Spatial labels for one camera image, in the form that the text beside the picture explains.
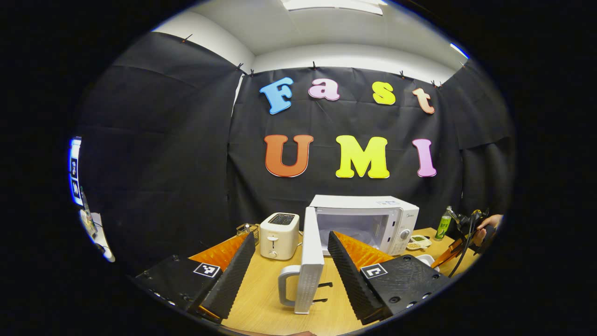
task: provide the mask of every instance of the ceiling light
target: ceiling light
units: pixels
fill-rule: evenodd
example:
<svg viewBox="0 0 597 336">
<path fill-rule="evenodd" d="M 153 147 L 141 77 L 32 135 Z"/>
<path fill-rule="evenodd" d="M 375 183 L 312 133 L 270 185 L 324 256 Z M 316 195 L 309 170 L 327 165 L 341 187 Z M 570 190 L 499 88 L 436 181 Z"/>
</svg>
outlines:
<svg viewBox="0 0 597 336">
<path fill-rule="evenodd" d="M 383 15 L 379 5 L 386 3 L 379 0 L 281 0 L 289 11 L 307 8 L 344 8 Z"/>
<path fill-rule="evenodd" d="M 462 56 L 466 57 L 466 59 L 469 59 L 469 56 L 466 56 L 466 54 L 458 47 L 456 47 L 453 43 L 450 43 L 450 47 L 452 47 L 455 51 L 458 51 Z"/>
</svg>

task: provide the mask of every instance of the plastic bottle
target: plastic bottle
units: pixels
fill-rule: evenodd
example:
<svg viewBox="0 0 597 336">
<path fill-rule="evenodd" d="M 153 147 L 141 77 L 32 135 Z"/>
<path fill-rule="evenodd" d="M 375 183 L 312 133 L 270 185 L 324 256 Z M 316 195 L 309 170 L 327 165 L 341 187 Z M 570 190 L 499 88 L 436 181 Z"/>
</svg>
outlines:
<svg viewBox="0 0 597 336">
<path fill-rule="evenodd" d="M 442 219 L 439 222 L 438 232 L 435 234 L 435 240 L 442 240 L 444 239 L 448 228 L 450 227 L 450 222 L 452 217 L 450 216 L 450 211 L 452 211 L 452 207 L 448 206 L 446 208 L 446 212 L 442 215 Z"/>
</svg>

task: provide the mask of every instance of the white wall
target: white wall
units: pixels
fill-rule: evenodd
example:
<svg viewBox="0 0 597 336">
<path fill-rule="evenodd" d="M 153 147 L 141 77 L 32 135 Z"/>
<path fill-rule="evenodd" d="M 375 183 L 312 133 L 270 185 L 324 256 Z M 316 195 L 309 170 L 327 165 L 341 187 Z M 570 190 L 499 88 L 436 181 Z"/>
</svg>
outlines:
<svg viewBox="0 0 597 336">
<path fill-rule="evenodd" d="M 255 59 L 255 55 L 231 33 L 210 19 L 191 11 L 170 18 L 153 31 L 181 38 L 193 34 L 188 41 L 208 48 L 234 65 L 244 63 L 241 69 L 245 72 L 250 72 Z"/>
<path fill-rule="evenodd" d="M 258 55 L 255 72 L 313 66 L 342 66 L 378 70 L 416 78 L 425 82 L 446 82 L 456 70 L 424 57 L 396 49 L 361 44 L 315 44 Z"/>
</svg>

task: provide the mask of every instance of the microwave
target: microwave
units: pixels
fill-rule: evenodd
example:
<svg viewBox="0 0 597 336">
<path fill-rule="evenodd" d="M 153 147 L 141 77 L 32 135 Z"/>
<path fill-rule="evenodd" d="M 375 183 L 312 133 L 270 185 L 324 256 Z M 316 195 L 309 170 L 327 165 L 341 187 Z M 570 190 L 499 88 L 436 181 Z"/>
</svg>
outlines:
<svg viewBox="0 0 597 336">
<path fill-rule="evenodd" d="M 324 255 L 328 252 L 330 231 L 343 233 L 389 255 L 404 252 L 413 234 L 418 206 L 392 196 L 316 195 L 305 217 L 318 227 Z"/>
</svg>

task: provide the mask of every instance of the wooden table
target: wooden table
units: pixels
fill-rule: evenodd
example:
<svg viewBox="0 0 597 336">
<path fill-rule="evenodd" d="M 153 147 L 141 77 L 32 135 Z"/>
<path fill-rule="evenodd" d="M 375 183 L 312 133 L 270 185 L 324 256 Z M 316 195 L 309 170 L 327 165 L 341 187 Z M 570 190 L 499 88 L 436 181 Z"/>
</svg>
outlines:
<svg viewBox="0 0 597 336">
<path fill-rule="evenodd" d="M 436 242 L 433 237 L 436 230 L 425 228 L 415 230 L 413 234 L 431 237 L 431 246 L 424 251 L 408 251 L 403 254 L 419 256 L 429 254 L 434 259 L 439 257 L 454 241 L 445 237 Z M 327 302 L 318 302 L 311 306 L 309 314 L 294 314 L 294 308 L 283 306 L 278 297 L 278 275 L 280 270 L 288 265 L 300 265 L 302 246 L 299 246 L 290 260 L 280 261 L 264 258 L 259 253 L 257 245 L 251 259 L 247 273 L 228 319 L 222 321 L 224 327 L 231 329 L 258 332 L 268 335 L 290 335 L 296 332 L 310 331 L 317 336 L 336 336 L 365 327 L 356 319 L 350 306 L 348 296 L 336 265 L 330 256 L 324 257 L 325 265 L 320 283 L 331 282 L 333 287 L 321 287 L 315 294 L 315 299 L 327 298 Z M 455 274 L 465 271 L 479 255 L 473 256 L 468 250 Z M 439 269 L 444 275 L 449 275 L 458 258 L 446 262 Z M 299 277 L 287 280 L 289 289 L 296 288 Z M 289 290 L 288 299 L 294 300 L 295 294 Z"/>
</svg>

